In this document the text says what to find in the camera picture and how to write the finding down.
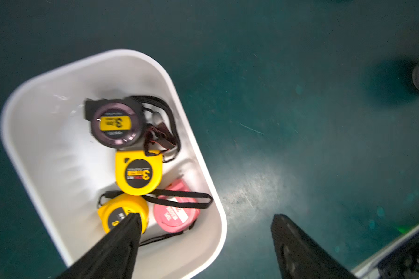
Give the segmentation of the purple black round tape measure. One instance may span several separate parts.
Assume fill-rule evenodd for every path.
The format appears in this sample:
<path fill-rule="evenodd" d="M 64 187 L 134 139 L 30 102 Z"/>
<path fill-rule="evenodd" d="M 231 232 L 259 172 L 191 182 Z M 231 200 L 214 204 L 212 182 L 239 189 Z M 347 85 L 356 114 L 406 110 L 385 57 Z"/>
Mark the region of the purple black round tape measure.
<path fill-rule="evenodd" d="M 90 123 L 92 136 L 108 148 L 140 150 L 146 157 L 165 155 L 163 162 L 168 163 L 176 159 L 182 147 L 172 109 L 155 96 L 87 98 L 84 118 Z"/>

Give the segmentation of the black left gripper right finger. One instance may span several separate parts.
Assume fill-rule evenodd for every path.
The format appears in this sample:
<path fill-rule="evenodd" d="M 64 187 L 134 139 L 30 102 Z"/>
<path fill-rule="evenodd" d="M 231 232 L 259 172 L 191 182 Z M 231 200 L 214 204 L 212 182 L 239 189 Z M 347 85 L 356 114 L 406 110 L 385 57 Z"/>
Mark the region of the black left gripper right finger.
<path fill-rule="evenodd" d="M 354 279 L 292 219 L 276 214 L 271 234 L 283 279 Z"/>

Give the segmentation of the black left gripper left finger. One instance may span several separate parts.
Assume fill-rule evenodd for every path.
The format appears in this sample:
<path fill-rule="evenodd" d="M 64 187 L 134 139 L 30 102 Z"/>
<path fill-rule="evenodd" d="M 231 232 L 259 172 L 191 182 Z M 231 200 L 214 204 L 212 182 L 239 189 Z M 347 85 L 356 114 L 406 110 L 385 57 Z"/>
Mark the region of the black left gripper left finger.
<path fill-rule="evenodd" d="M 136 264 L 142 220 L 131 213 L 59 279 L 130 279 Z"/>

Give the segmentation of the yellow tape measure black label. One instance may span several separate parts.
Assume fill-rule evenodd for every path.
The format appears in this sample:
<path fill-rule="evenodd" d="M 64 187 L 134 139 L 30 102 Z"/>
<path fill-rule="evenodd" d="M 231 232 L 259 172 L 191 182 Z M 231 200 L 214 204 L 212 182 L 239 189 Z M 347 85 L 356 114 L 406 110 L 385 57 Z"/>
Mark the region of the yellow tape measure black label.
<path fill-rule="evenodd" d="M 126 194 L 142 196 L 154 191 L 163 177 L 163 154 L 152 150 L 152 156 L 144 151 L 117 151 L 115 153 L 115 180 Z"/>

